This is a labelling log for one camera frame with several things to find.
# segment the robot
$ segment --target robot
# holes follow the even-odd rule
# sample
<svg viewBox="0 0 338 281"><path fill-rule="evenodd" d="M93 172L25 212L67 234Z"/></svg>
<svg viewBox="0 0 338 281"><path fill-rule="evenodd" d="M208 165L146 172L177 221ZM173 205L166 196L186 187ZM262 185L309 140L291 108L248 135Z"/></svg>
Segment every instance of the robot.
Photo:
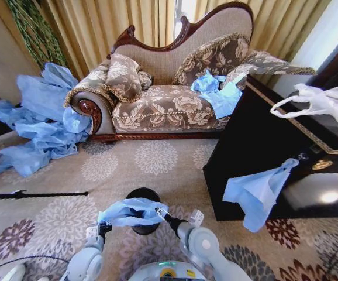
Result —
<svg viewBox="0 0 338 281"><path fill-rule="evenodd" d="M200 211L193 212L192 222L172 217L160 208L156 209L156 213L169 223L181 241L181 249L195 266L179 261L154 262L138 268L129 281L206 280L201 272L205 265L211 266L216 281L251 281L242 268L222 255L216 235L200 226L204 217ZM87 242L83 249L71 258L60 281L97 280L103 265L105 234L111 230L112 226L108 224L87 228Z"/></svg>

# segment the chaise lounge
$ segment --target chaise lounge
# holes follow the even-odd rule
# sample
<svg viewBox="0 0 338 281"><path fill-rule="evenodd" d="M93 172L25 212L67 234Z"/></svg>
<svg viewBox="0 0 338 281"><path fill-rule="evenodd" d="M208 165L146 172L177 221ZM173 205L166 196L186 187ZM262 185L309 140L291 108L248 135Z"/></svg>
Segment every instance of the chaise lounge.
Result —
<svg viewBox="0 0 338 281"><path fill-rule="evenodd" d="M185 16L181 22L178 37L160 48L138 41L129 26L111 55L69 92L65 106L92 117L92 139L214 138L230 116L216 119L211 104L190 90L206 69L226 76L221 88L240 73L314 72L249 49L253 14L246 4L226 3L197 23ZM240 89L244 81L237 84Z"/></svg>

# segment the wall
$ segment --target wall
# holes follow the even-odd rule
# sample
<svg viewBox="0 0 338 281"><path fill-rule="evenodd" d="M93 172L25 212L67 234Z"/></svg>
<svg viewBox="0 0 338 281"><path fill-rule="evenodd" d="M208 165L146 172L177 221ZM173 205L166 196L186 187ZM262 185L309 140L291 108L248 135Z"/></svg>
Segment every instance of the wall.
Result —
<svg viewBox="0 0 338 281"><path fill-rule="evenodd" d="M25 56L0 18L0 98L12 104L20 103L16 86L18 74L39 75L39 68Z"/></svg>
<svg viewBox="0 0 338 281"><path fill-rule="evenodd" d="M315 27L292 60L293 64L309 66L318 70L323 62L338 46L338 0L332 0ZM306 83L310 76L296 76L297 83ZM294 91L292 78L282 76L273 90L284 92L287 96Z"/></svg>

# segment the floral carpet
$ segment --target floral carpet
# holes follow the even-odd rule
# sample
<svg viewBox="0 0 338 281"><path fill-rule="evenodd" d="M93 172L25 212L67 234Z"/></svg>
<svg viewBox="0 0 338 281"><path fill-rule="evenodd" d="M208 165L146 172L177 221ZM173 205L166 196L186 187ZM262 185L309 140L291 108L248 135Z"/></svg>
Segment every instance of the floral carpet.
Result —
<svg viewBox="0 0 338 281"><path fill-rule="evenodd" d="M0 138L0 148L12 144ZM98 211L137 187L155 190L170 213L189 218L194 208L205 214L203 225L218 237L220 250L252 280L337 281L338 265L326 274L338 250L338 218L268 220L258 233L241 221L217 222L202 172L217 140L144 140L103 144L86 142L79 154L52 160L23 178L10 169L0 174L0 193L89 191L86 197L0 200L0 264L31 255L70 259L81 249L88 224ZM162 223L148 236L129 227L106 236L99 280L128 280L141 265L186 257L170 227ZM43 276L59 280L66 264L49 258L27 259L25 280ZM0 268L0 279L13 265Z"/></svg>

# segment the blue cloth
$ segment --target blue cloth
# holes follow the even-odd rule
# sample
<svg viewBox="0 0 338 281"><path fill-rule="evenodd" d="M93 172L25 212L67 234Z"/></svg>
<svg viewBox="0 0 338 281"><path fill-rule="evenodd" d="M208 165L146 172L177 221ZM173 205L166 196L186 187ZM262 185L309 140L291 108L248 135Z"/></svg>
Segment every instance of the blue cloth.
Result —
<svg viewBox="0 0 338 281"><path fill-rule="evenodd" d="M213 76L207 74L196 79L192 85L192 91L200 91L200 98L203 98L209 102L213 108L216 119L220 119L229 116L233 113L242 92L235 86L245 74L236 77L232 82L226 84L222 90L218 90L218 84L221 76Z"/></svg>
<svg viewBox="0 0 338 281"><path fill-rule="evenodd" d="M75 144L88 137L90 118L70 107L63 108L65 96L77 84L69 69L47 63L42 76L18 77L22 107L0 100L0 121L19 136L31 139L24 145L0 150L0 173L14 167L21 176L30 176L50 159L77 153Z"/></svg>
<svg viewBox="0 0 338 281"><path fill-rule="evenodd" d="M209 70L206 70L206 74L202 77L196 79L191 85L191 91L200 92L201 94L206 94L209 92L218 92L220 81L224 82L226 76L212 76L209 73Z"/></svg>
<svg viewBox="0 0 338 281"><path fill-rule="evenodd" d="M146 198L131 198L113 203L108 209L99 212L98 222L107 222L114 227L129 225L153 225L163 221L155 208L168 210L168 206ZM143 212L141 217L136 217L137 212Z"/></svg>
<svg viewBox="0 0 338 281"><path fill-rule="evenodd" d="M239 203L245 213L243 226L257 232L264 226L290 171L299 161L287 159L281 167L227 181L223 201Z"/></svg>

